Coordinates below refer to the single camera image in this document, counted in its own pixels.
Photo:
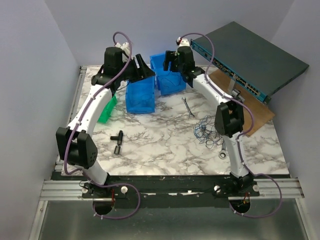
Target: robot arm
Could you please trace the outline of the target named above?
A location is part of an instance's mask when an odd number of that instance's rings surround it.
[[[60,158],[64,160],[67,143],[77,126],[67,154],[67,163],[81,169],[85,176],[99,185],[106,183],[108,173],[97,161],[98,149],[92,140],[92,134],[103,109],[119,88],[121,81],[129,80],[130,83],[135,83],[155,75],[140,54],[128,59],[128,51],[127,43],[117,43],[115,47],[105,50],[104,64],[92,77],[90,92],[82,108],[67,127],[59,127],[55,134]],[[129,64],[123,74],[96,95],[102,86],[120,72],[127,61]]]
[[[178,48],[176,51],[166,51],[163,69],[169,69],[172,72],[180,72],[183,80],[196,89],[216,108],[215,127],[222,135],[226,145],[226,150],[230,158],[231,175],[236,179],[250,178],[250,173],[242,164],[240,152],[238,149],[237,138],[243,130],[244,113],[242,106],[230,101],[230,98],[239,97],[240,92],[233,92],[232,95],[225,93],[214,82],[208,81],[205,71],[196,67],[192,49],[186,38],[176,41]],[[240,141],[240,150],[243,153],[244,147],[242,139]]]

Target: metal bracket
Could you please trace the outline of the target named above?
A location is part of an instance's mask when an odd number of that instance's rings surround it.
[[[41,201],[41,200],[39,201],[38,207],[35,212],[29,240],[39,239],[42,224],[44,222],[44,218],[45,218],[45,214],[46,214],[47,206],[48,206],[48,201]]]
[[[230,79],[230,83],[229,83],[229,86],[228,86],[228,92],[227,94],[230,94],[232,93],[232,90],[235,88],[235,84],[236,84],[236,80],[234,79]]]
[[[275,179],[279,184],[282,197],[284,199],[304,198],[303,191],[299,180],[296,178],[279,178]],[[275,184],[269,179],[255,179],[259,187],[260,196],[252,196],[251,199],[278,199],[279,191]],[[81,181],[44,181],[40,194],[40,201],[111,201],[111,198],[83,198]],[[186,194],[201,194],[201,192],[187,192]],[[144,192],[144,195],[154,195],[154,192]],[[229,197],[229,200],[240,200],[242,196]]]
[[[75,113],[77,112],[81,89],[82,89],[82,86],[84,85],[86,72],[87,72],[87,67],[80,66],[80,73],[79,73],[78,81],[76,83],[75,93],[74,93],[73,100],[72,100],[72,107],[71,107],[71,110],[69,113],[69,118],[68,118],[67,124],[70,123],[74,119]]]

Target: cable connector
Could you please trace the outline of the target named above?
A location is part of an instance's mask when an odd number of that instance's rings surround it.
[[[117,141],[117,145],[115,146],[114,149],[114,154],[119,155],[120,154],[120,149],[121,149],[121,145],[122,145],[122,140],[124,137],[124,132],[122,130],[119,131],[118,136],[111,136],[110,140],[116,140]]]
[[[176,45],[179,46],[181,42],[181,37],[178,37],[178,39],[175,41]]]
[[[179,44],[179,48],[180,47],[190,47],[189,40],[187,38],[182,38]]]
[[[125,42],[124,44],[121,45],[119,42],[117,42],[114,46],[124,51],[125,56],[123,56],[122,61],[126,62],[128,60],[128,56],[130,55],[129,43]]]

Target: screw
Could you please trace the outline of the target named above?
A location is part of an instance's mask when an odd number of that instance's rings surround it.
[[[126,194],[128,192],[128,188],[126,186],[121,187],[121,192]]]
[[[218,186],[218,185],[215,185],[214,188],[213,188],[213,190],[214,190],[215,193],[217,193],[217,194],[221,192],[220,186]]]
[[[259,186],[258,185],[253,185],[252,189],[255,192],[259,192]]]
[[[88,189],[86,189],[86,188],[83,187],[83,188],[81,189],[81,192],[82,192],[83,194],[86,194],[86,193],[88,192]]]

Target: green object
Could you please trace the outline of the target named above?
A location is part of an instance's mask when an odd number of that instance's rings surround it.
[[[98,119],[98,123],[105,124],[108,121],[108,119],[111,116],[111,112],[114,109],[116,104],[117,104],[117,98],[116,98],[116,94],[114,94],[113,97],[111,98],[110,102],[108,102],[108,104],[104,107],[104,109]]]

